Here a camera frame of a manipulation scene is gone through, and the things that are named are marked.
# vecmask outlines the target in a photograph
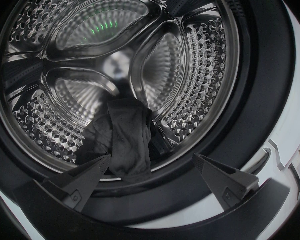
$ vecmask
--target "washing machine drum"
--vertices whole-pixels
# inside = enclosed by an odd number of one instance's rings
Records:
[[[152,176],[107,171],[82,213],[127,225],[207,196],[192,154],[241,168],[290,90],[293,34],[269,1],[15,0],[0,22],[0,187],[14,198],[75,168],[84,128],[108,101],[134,97],[161,138]]]

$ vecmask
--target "stainless steel drum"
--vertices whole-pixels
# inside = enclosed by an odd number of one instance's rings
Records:
[[[166,0],[21,0],[14,12],[3,66],[38,58],[44,67],[36,84],[9,92],[0,69],[0,116],[56,172],[76,166],[84,127],[122,93],[153,111],[171,147],[154,171],[204,138],[234,87],[239,35],[224,0],[178,18]]]

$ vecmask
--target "washing machine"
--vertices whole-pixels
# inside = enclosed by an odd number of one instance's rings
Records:
[[[46,240],[289,234],[300,216],[296,15],[288,0],[0,0],[7,225]],[[83,130],[122,96],[152,110],[151,177],[126,182],[99,164],[71,204],[58,198],[53,179],[88,168],[76,164]]]

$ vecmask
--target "metal surface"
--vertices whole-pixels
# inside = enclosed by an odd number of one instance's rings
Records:
[[[36,86],[18,86],[5,96],[0,88],[0,116],[29,156],[57,172],[73,168],[82,130],[121,96],[148,106],[174,147],[152,171],[207,134],[237,75],[235,18],[224,0],[179,18],[169,15],[165,1],[19,2],[23,9],[10,19],[19,16],[2,31],[1,38],[13,26],[3,63],[38,57],[44,70]]]
[[[268,179],[230,212],[191,226],[162,230],[128,228],[92,220],[69,209],[35,180],[19,187],[14,193],[33,226],[47,239],[90,239],[98,235],[111,239],[197,239],[198,236],[202,239],[240,239],[244,236],[253,240],[271,222],[287,198],[289,189]],[[43,220],[53,223],[42,223]]]
[[[298,163],[296,167],[300,168],[300,116],[296,116],[295,114],[295,111],[298,111],[300,115],[300,23],[289,8],[287,9],[293,25],[296,42],[296,65],[291,92],[280,119],[268,137],[268,140],[275,141],[271,143],[266,141],[256,154],[241,168],[241,171],[250,171],[251,168],[260,163],[260,160],[268,152],[270,154],[269,159],[266,161],[266,164],[261,164],[262,168],[256,174],[259,178],[259,185],[271,177],[289,187],[290,193],[271,223],[258,236],[258,240],[270,238],[289,218],[300,202],[300,189],[297,182],[298,180],[300,181],[300,171],[297,175],[299,179],[296,179],[296,176],[289,168],[289,166],[294,166],[293,164],[296,165],[296,162]],[[278,166],[280,159],[282,162],[284,160],[284,163],[282,163],[284,164],[284,168]],[[132,225],[131,227],[160,229],[185,226],[212,218],[218,214],[222,214],[223,211],[224,209],[215,195],[210,194],[199,202],[174,214],[142,224]]]

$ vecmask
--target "black cloth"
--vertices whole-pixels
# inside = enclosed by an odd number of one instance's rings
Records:
[[[127,182],[151,176],[148,144],[152,111],[135,98],[108,102],[106,114],[96,114],[83,131],[83,145],[76,151],[82,165],[104,154],[112,155],[109,170]]]

